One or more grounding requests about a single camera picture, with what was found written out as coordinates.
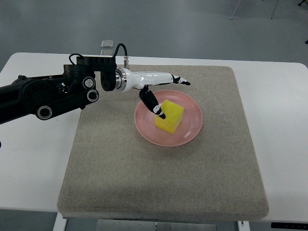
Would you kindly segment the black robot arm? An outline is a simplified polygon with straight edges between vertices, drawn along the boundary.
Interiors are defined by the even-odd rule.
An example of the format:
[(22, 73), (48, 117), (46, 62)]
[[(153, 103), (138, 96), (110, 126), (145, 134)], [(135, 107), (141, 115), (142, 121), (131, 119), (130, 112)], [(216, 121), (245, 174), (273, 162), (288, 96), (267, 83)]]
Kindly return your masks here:
[(6, 123), (29, 114), (48, 120), (75, 109), (84, 109), (99, 98), (95, 72), (100, 72), (104, 91), (121, 86), (116, 65), (119, 43), (111, 57), (89, 57), (76, 54), (77, 61), (64, 65), (60, 75), (26, 77), (19, 75), (0, 89), (0, 122)]

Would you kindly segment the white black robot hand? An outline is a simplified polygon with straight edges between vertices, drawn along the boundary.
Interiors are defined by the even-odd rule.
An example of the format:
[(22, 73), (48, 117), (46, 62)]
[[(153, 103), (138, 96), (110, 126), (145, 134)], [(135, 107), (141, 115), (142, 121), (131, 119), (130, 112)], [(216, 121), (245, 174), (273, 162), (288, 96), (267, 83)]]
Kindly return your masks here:
[(139, 90), (139, 97), (147, 109), (161, 119), (165, 119), (166, 115), (161, 109), (153, 92), (149, 90), (149, 87), (171, 83), (184, 84), (187, 86), (190, 85), (190, 82), (186, 79), (166, 72), (132, 72), (127, 68), (120, 68), (118, 71), (121, 73), (121, 80), (119, 81), (120, 86), (118, 89), (121, 90), (121, 92), (125, 92), (130, 89)]

